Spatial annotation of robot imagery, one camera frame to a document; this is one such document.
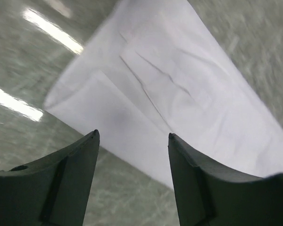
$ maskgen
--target gray speckled surface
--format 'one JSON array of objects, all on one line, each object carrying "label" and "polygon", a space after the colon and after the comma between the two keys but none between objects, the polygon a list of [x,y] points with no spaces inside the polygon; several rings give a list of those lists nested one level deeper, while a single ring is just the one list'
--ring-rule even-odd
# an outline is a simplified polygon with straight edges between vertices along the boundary
[{"label": "gray speckled surface", "polygon": [[[0,170],[41,158],[81,137],[41,110],[46,93],[75,53],[25,19],[25,10],[40,13],[83,45],[115,2],[0,1]],[[283,126],[283,0],[189,2]],[[28,107],[19,100],[43,114],[40,120],[24,117]],[[179,225],[174,194],[101,149],[84,225]]]}]

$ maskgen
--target gray table surface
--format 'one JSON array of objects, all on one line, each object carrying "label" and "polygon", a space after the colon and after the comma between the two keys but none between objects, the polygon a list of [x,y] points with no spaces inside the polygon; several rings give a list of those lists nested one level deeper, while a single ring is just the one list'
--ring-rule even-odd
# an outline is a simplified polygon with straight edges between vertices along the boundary
[{"label": "gray table surface", "polygon": [[[34,23],[41,17],[83,46],[115,2],[0,0],[0,170],[81,137],[42,110],[50,87],[76,54]],[[189,2],[283,127],[283,0]],[[15,111],[14,103],[22,109]],[[42,117],[23,116],[25,103]],[[174,194],[101,149],[84,225],[179,225]]]}]

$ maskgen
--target white cloth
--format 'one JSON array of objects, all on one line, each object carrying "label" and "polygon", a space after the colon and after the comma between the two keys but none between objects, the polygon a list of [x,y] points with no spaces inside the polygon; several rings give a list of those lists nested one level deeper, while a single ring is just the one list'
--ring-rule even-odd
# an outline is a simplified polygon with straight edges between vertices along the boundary
[{"label": "white cloth", "polygon": [[186,0],[122,0],[45,109],[173,187],[168,133],[236,170],[283,172],[283,130]]}]

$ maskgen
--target white light streak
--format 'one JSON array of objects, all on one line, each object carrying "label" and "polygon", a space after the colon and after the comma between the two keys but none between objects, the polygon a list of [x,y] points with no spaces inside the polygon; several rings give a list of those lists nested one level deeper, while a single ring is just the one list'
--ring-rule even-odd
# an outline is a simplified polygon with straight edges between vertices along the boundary
[{"label": "white light streak", "polygon": [[80,54],[82,52],[83,47],[77,41],[32,8],[26,8],[24,10],[23,18],[39,27],[46,34],[62,43],[66,48],[74,53]]},{"label": "white light streak", "polygon": [[23,100],[12,97],[0,89],[0,105],[7,107],[10,110],[18,112],[28,119],[40,121],[43,112],[40,109],[29,106]]}]

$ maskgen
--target folded white cloth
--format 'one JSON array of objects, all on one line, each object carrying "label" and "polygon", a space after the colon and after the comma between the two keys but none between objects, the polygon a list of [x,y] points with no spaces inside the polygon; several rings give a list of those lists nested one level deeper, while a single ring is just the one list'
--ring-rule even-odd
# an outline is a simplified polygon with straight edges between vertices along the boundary
[{"label": "folded white cloth", "polygon": [[168,133],[236,170],[283,172],[283,130],[186,0],[122,0],[45,109],[173,187]]}]

